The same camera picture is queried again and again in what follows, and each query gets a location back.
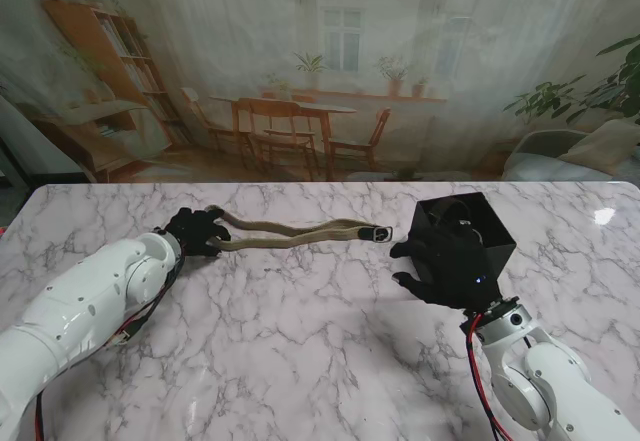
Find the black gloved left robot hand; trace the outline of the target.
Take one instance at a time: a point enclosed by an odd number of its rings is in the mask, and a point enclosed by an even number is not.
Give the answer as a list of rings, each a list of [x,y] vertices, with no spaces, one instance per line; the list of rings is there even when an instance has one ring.
[[[220,208],[192,210],[183,207],[171,218],[165,230],[178,241],[185,256],[216,257],[221,250],[209,241],[231,240],[229,231],[216,223],[224,214]]]

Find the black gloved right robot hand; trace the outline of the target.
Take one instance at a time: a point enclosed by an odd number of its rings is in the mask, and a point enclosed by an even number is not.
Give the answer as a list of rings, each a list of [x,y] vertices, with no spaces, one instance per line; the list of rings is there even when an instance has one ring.
[[[416,232],[395,244],[390,256],[408,257],[426,268],[418,278],[407,272],[396,272],[393,278],[427,304],[482,313],[502,298],[480,237],[468,225]]]

